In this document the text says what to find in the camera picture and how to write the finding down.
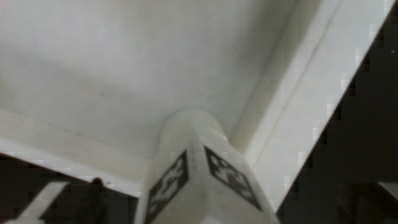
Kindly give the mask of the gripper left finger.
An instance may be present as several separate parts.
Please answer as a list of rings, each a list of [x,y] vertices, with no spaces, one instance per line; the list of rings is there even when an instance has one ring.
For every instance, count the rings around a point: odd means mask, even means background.
[[[109,192],[100,178],[91,183],[50,182],[14,224],[105,224]]]

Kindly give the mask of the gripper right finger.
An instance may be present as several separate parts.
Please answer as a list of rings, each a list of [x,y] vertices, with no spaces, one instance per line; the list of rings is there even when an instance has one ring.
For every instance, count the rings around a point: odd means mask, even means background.
[[[398,224],[398,183],[341,183],[336,223]]]

